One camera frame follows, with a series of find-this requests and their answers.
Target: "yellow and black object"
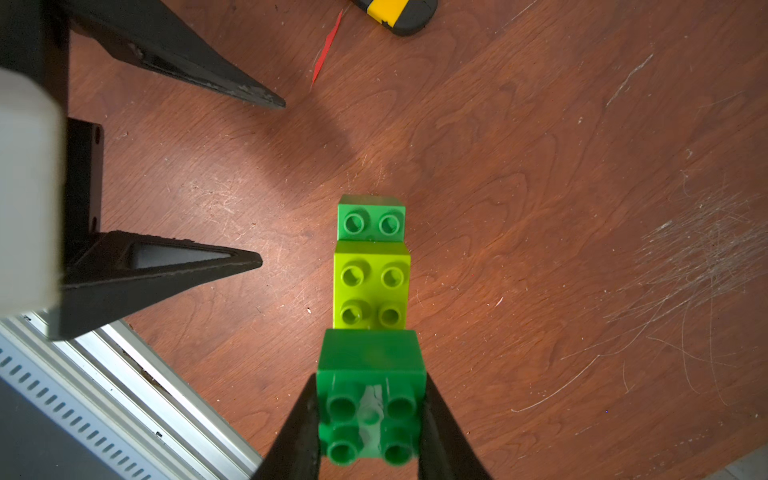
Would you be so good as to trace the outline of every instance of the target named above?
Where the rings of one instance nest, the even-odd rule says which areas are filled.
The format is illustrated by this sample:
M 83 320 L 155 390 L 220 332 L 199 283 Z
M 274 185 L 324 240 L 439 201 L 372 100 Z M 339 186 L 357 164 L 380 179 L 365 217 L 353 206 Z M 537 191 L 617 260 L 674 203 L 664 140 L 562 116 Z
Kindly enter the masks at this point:
M 438 0 L 352 0 L 395 35 L 413 35 L 427 25 Z

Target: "wood grain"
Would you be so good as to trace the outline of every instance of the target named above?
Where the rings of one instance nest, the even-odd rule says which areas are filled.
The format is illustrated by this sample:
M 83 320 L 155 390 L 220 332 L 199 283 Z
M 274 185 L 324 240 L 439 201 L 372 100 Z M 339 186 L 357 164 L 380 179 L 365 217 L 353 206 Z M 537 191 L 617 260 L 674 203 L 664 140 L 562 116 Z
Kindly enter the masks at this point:
M 343 0 L 168 5 L 265 111 L 75 38 L 104 228 L 264 266 L 128 321 L 266 453 L 331 325 L 335 206 L 408 207 L 409 327 L 496 478 L 702 478 L 768 442 L 764 2 L 444 0 L 397 38 Z M 415 478 L 381 462 L 323 478 Z

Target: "lime green lego brick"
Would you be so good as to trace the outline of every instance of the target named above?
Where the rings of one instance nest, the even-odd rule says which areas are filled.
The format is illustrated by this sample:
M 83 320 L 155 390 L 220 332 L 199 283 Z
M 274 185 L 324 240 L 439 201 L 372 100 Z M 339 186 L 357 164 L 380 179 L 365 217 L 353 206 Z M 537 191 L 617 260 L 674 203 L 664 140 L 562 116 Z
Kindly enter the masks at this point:
M 405 329 L 411 255 L 404 243 L 341 240 L 333 254 L 333 328 Z
M 394 197 L 342 195 L 338 240 L 402 242 L 406 208 Z
M 426 378 L 411 330 L 327 330 L 317 366 L 322 454 L 337 465 L 418 456 Z

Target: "stacked lego bricks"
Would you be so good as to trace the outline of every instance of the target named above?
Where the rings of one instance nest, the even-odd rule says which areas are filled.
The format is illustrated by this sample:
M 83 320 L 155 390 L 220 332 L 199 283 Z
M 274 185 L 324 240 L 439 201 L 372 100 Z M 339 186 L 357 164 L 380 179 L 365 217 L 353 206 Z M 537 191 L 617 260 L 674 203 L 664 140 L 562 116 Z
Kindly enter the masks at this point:
M 333 329 L 317 369 L 322 454 L 408 463 L 419 454 L 426 369 L 406 330 L 411 256 L 406 208 L 395 198 L 345 195 L 333 257 Z

